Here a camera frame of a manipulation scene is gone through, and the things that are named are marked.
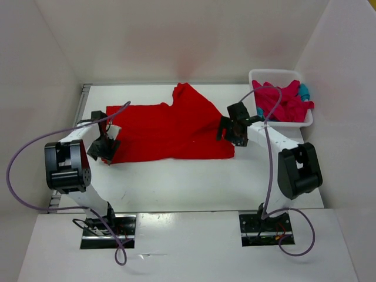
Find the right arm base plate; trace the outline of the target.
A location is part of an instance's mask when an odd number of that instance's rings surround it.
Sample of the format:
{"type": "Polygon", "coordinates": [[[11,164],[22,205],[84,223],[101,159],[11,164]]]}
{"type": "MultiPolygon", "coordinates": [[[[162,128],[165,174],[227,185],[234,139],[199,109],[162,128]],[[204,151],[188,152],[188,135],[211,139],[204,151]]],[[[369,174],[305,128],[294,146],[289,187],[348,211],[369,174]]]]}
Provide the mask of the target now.
{"type": "Polygon", "coordinates": [[[278,217],[262,220],[256,213],[240,213],[239,225],[243,247],[278,246],[295,244],[290,217],[284,213],[278,217]]]}

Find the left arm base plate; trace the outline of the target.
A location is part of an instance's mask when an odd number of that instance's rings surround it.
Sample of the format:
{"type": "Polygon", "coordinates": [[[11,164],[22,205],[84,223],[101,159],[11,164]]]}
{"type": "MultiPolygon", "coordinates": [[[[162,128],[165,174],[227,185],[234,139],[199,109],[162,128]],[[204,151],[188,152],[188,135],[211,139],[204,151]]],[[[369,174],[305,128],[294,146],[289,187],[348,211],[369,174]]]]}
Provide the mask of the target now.
{"type": "MultiPolygon", "coordinates": [[[[118,246],[109,229],[99,219],[86,218],[72,221],[82,230],[81,250],[115,249],[118,246]]],[[[115,214],[114,223],[109,224],[125,249],[135,247],[136,223],[137,215],[118,213],[115,214]]]]}

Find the red t-shirt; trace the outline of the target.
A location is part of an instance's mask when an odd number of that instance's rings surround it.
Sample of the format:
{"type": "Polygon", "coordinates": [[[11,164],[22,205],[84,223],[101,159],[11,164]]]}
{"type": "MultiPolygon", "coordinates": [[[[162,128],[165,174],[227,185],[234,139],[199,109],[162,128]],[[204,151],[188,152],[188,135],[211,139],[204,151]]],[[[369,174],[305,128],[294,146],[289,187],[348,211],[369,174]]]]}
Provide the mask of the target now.
{"type": "Polygon", "coordinates": [[[171,105],[107,106],[117,114],[113,124],[121,128],[120,146],[112,162],[148,162],[162,159],[231,159],[234,146],[217,140],[221,113],[188,83],[178,83],[171,105]]]}

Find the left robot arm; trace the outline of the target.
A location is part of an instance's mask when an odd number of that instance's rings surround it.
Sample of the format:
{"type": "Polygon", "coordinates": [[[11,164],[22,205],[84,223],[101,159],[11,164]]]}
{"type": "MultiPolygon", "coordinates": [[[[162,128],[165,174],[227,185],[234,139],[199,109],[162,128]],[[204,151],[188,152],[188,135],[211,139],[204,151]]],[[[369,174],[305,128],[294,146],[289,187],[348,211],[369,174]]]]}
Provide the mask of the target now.
{"type": "Polygon", "coordinates": [[[83,207],[89,225],[105,235],[116,230],[117,220],[110,203],[91,184],[89,158],[111,164],[120,146],[116,139],[120,131],[120,126],[84,120],[66,137],[44,147],[48,187],[83,207]]]}

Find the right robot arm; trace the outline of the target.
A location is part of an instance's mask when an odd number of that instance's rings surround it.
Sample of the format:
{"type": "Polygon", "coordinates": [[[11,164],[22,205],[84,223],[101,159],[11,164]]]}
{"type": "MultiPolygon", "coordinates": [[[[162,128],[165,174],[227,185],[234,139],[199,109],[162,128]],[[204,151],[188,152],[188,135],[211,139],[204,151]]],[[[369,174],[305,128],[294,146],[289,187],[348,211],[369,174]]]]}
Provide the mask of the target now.
{"type": "Polygon", "coordinates": [[[293,201],[311,193],[323,183],[315,147],[299,143],[273,129],[259,116],[250,116],[242,102],[227,107],[222,116],[217,140],[227,140],[235,146],[248,142],[267,149],[269,181],[266,199],[259,205],[258,226],[264,231],[278,224],[278,217],[292,209],[293,201]]]}

